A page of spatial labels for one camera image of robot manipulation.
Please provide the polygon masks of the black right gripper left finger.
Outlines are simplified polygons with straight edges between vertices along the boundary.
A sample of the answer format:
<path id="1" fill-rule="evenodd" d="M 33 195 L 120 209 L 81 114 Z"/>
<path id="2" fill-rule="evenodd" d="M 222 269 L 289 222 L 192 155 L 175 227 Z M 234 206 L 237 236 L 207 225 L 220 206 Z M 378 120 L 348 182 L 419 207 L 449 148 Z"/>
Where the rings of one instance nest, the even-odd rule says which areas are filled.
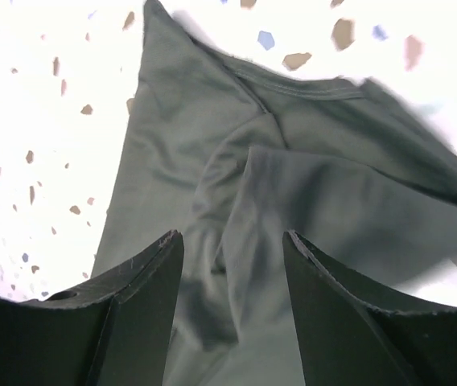
<path id="1" fill-rule="evenodd" d="M 0 298 L 0 386 L 160 385 L 182 268 L 171 231 L 45 301 Z"/>

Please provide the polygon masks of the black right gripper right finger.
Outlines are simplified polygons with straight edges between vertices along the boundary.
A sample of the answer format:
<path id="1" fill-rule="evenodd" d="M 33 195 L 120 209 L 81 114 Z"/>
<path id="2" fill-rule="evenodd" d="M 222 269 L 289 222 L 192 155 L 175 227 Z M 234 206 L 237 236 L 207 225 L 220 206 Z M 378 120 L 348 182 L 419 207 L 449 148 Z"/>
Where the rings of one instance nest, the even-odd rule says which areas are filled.
<path id="1" fill-rule="evenodd" d="M 457 385 L 457 307 L 382 285 L 296 232 L 286 278 L 308 385 Z"/>

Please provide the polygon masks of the grey t shirt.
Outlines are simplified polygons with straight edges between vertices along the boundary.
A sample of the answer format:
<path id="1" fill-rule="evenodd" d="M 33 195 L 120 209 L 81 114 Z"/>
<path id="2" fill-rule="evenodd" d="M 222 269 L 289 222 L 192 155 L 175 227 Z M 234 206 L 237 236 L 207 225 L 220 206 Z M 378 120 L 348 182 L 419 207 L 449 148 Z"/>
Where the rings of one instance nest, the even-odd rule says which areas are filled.
<path id="1" fill-rule="evenodd" d="M 275 75 L 149 1 L 94 273 L 170 229 L 184 259 L 165 384 L 308 385 L 285 232 L 397 290 L 457 256 L 457 156 L 378 84 Z"/>

